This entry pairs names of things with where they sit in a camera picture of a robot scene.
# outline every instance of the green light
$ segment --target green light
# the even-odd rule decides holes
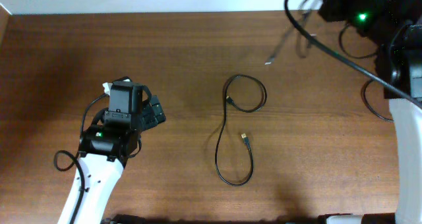
[[[367,19],[367,15],[366,15],[366,14],[360,14],[360,15],[359,15],[359,19],[360,19],[361,21],[365,21],[365,20]]]

